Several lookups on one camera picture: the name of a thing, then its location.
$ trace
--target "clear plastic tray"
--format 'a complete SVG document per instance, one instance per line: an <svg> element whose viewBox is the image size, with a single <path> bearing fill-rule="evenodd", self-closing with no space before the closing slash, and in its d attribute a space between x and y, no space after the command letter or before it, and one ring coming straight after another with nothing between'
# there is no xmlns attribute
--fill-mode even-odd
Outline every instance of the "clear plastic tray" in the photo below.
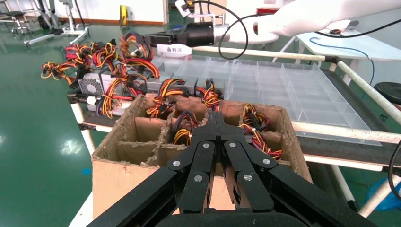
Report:
<svg viewBox="0 0 401 227"><path fill-rule="evenodd" d="M369 130L344 97L314 65L233 60L205 56L182 59L156 57L161 71L174 77L224 79L225 100L277 105L286 108L292 121L338 125ZM297 131L297 135L365 143L379 142Z"/></svg>

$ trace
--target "green floor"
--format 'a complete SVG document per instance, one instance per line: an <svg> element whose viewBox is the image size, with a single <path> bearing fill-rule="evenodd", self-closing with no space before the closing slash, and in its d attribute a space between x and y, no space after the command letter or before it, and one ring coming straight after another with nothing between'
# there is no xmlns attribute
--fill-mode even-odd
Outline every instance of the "green floor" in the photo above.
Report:
<svg viewBox="0 0 401 227"><path fill-rule="evenodd" d="M180 17L173 21L168 28L183 23ZM140 34L162 30L162 26L130 28ZM124 32L118 26L92 25L89 40L106 42ZM0 227L67 226L91 192L91 175L83 173L92 168L91 160L66 98L69 89L65 81L40 78L43 63L64 61L61 50L70 40L57 37L26 48L0 24ZM266 50L278 51L287 40L282 38ZM366 103L380 115L377 105L368 98ZM386 124L401 132L392 119ZM105 133L92 135L99 144ZM385 176L350 168L342 171L360 204L368 186ZM374 212L369 219L383 227L401 226L399 211Z"/></svg>

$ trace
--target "black cable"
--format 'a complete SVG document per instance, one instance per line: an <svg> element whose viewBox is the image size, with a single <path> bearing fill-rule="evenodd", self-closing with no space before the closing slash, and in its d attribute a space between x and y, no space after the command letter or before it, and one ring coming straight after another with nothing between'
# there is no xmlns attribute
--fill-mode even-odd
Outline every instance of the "black cable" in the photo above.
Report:
<svg viewBox="0 0 401 227"><path fill-rule="evenodd" d="M200 14L203 14L202 3L199 3L199 11L201 12Z"/></svg>
<svg viewBox="0 0 401 227"><path fill-rule="evenodd" d="M207 4L210 4L210 5L213 5L213 6L217 6L217 7L219 7L220 9L223 9L223 10L229 12L231 15L233 15L235 18L237 18L237 21L236 21L236 22L239 21L239 22L241 23L242 27L244 28L244 31L245 31L246 42L245 42L244 50L243 50L239 55L237 55L237 56L234 57L234 58L228 58L228 57L223 56L223 54L221 53L221 43L223 42L223 38L224 38L224 36L226 35L226 33L227 33L227 31L228 31L228 30L227 30L227 31L224 33L224 35L221 37L220 43L218 44L218 53L220 54L220 56L221 56L222 58L224 58L224 59L226 59L226 60L234 60L234 59L237 59L237 58L241 57L241 56L244 54L244 52L246 51L246 48L248 48L248 32L246 31L246 27L245 27L245 24L242 22L242 19L239 18L239 16L237 16L237 14L235 14L233 11L231 11L231 10L227 9L226 7L224 7L224 6L222 6L222 5L219 5L219 4L217 4L217 3L214 3L214 2L211 2L211 1L203 1L203 0L201 0L201 1L194 1L193 4L195 4L195 3L207 3Z"/></svg>
<svg viewBox="0 0 401 227"><path fill-rule="evenodd" d="M358 36L367 35L367 34L370 34L370 33L373 33L373 32L377 32L377 31L379 31L379 30L382 30L383 28L387 28L388 26L395 25L395 24L400 23L400 22L401 22L401 19L396 20L396 21L394 21L394 22L391 22L391 23L389 23L389 24L387 24L387 25L378 27L378 28L373 29L373 30L371 30L371 31L363 32L363 33L356 34L356 35L336 36L336 35L329 35L329 34L321 33L321 32L315 32L315 33L317 33L317 34L319 34L319 35L331 37L331 38L353 38L353 37L358 37Z"/></svg>
<svg viewBox="0 0 401 227"><path fill-rule="evenodd" d="M264 15L267 15L267 14L252 14L252 15L245 16L245 17L243 17L243 18L238 18L238 17L237 17L237 20L236 20L232 25L230 25L230 26L227 28L226 32L222 35L222 37L221 37L221 39L220 39L220 42L218 43L218 53L220 54L220 56L221 56L222 58L224 58L224 59L227 59L227 60L234 60L234 59L237 59L237 58L241 57L241 55L243 55L243 53L246 51L246 48L248 47L248 33L247 33L247 31L246 31L245 25L244 25L244 23L242 22L242 20L247 19L247 18L250 18L250 17L258 17L258 16L264 16ZM227 32L228 32L237 22L240 22L240 23L243 25L244 29L245 29L246 44L245 44L244 51L242 51L242 53L240 53L240 54L239 54L238 56L236 56L235 58L229 59L229 58L224 57L224 56L221 54L221 45L222 45L222 43L223 43L223 39L224 39L224 37L226 36Z"/></svg>
<svg viewBox="0 0 401 227"><path fill-rule="evenodd" d="M394 172L394 163L395 163L395 160L397 158L397 155L398 155L398 152L400 151L400 149L401 149L401 140L400 140L400 142L398 142L398 145L395 148L394 153L391 156L387 178L389 181L391 191L394 193L395 197L397 197L397 199L399 199L401 201L401 196L398 194L397 190L394 187L394 183L392 181L392 175Z"/></svg>
<svg viewBox="0 0 401 227"><path fill-rule="evenodd" d="M77 0L75 0L75 6L76 6L77 9L78 9L79 18L81 18L82 26L84 27L84 30L85 30L85 22L84 22L84 19L82 19L81 10L79 9Z"/></svg>
<svg viewBox="0 0 401 227"><path fill-rule="evenodd" d="M208 14L210 14L210 0L208 0Z"/></svg>

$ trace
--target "stool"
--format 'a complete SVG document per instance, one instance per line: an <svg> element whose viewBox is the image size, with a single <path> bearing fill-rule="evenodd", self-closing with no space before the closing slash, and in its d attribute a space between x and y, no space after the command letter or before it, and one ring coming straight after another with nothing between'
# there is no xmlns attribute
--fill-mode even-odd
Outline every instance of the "stool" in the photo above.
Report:
<svg viewBox="0 0 401 227"><path fill-rule="evenodd" d="M374 88L388 101L394 104L399 110L401 110L401 84L393 82L380 82L377 83ZM380 118L385 122L388 118L387 113L381 114Z"/></svg>
<svg viewBox="0 0 401 227"><path fill-rule="evenodd" d="M11 30L12 34L19 34L19 31L20 31L21 35L24 35L24 30L26 30L27 32L31 32L28 27L21 26L21 22L17 18L17 17L23 16L24 14L25 14L25 12L21 12L21 11L10 11L10 12L5 13L5 15L11 17L12 20L15 23L17 23L17 27L14 27Z"/></svg>

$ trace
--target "cardboard compartment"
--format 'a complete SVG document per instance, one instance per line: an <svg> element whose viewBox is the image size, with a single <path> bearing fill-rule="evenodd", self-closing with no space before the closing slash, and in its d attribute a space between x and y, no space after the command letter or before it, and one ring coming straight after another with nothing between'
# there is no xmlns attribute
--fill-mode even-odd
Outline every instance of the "cardboard compartment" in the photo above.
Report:
<svg viewBox="0 0 401 227"><path fill-rule="evenodd" d="M177 102L170 112L161 118L147 118L146 109L154 106L154 96L146 94L137 97L92 155L94 218L186 148L185 145L170 144L170 131L179 114L190 110L195 113L200 125L207 123L208 108L200 98L195 97L169 97ZM225 122L240 125L244 104L221 101ZM268 146L273 150L284 150L279 163L312 182L286 110L264 105L257 105L257 109L271 122L271 131L262 133ZM210 207L232 210L234 205L224 179L219 175L222 173L218 166Z"/></svg>

